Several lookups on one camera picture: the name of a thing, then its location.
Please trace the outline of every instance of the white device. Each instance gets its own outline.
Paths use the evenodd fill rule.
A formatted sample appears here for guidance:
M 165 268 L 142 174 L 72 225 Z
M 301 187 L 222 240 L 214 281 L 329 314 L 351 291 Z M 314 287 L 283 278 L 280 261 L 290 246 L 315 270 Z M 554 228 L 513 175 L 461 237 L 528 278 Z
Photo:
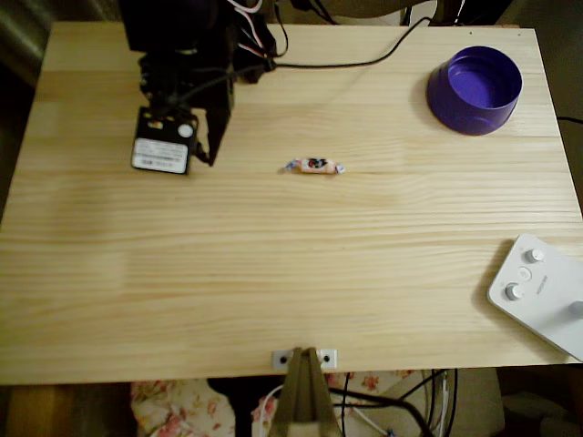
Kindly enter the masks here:
M 583 263 L 534 235 L 520 235 L 490 286 L 488 299 L 583 361 Z

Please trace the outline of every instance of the purple bowl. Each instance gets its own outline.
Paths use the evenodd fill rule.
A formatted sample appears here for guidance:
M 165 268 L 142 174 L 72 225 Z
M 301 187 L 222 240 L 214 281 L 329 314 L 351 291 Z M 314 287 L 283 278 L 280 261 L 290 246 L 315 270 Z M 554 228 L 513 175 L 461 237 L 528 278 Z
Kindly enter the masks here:
M 468 47 L 436 68 L 427 83 L 427 102 L 446 126 L 484 135 L 506 123 L 517 105 L 522 76 L 504 53 Z

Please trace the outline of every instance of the wrapped candy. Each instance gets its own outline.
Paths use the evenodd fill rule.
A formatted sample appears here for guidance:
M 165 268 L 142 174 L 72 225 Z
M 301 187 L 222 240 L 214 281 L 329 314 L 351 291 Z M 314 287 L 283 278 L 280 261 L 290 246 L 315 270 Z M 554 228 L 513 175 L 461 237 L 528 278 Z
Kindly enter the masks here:
M 295 158 L 285 166 L 288 171 L 294 168 L 298 168 L 302 173 L 320 173 L 324 175 L 335 175 L 344 172 L 342 165 L 322 158 Z

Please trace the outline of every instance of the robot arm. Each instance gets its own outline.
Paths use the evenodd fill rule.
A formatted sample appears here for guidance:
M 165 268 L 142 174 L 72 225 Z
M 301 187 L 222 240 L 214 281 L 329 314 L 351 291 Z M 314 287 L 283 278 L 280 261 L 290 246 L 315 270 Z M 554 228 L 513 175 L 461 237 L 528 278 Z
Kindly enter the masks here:
M 139 60 L 140 88 L 149 107 L 139 110 L 134 167 L 187 174 L 190 154 L 212 166 L 234 98 L 233 78 L 220 79 L 257 66 L 245 76 L 255 83 L 266 58 L 274 54 L 275 41 L 263 17 L 252 19 L 266 58 L 239 48 L 246 18 L 226 0 L 119 0 L 119 6 L 130 49 L 146 53 Z M 213 80 L 214 85 L 189 95 Z M 206 111 L 209 150 L 197 139 L 193 107 Z M 164 147 L 167 156 L 162 156 Z M 184 153 L 184 164 L 172 164 Z

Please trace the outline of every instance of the button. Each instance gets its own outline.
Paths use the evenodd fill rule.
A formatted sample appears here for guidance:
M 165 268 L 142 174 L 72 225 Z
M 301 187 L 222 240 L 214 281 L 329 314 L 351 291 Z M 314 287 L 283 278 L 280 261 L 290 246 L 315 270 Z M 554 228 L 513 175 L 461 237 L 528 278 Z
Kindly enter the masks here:
M 522 290 L 516 283 L 506 285 L 506 295 L 510 300 L 519 300 L 525 295 L 525 292 Z
M 190 138 L 194 133 L 194 129 L 191 125 L 180 125 L 179 126 L 179 135 L 183 138 Z
M 532 279 L 532 272 L 526 267 L 521 267 L 518 269 L 518 278 L 528 282 Z
M 540 249 L 531 249 L 527 252 L 527 260 L 528 262 L 542 262 L 545 260 L 545 252 Z

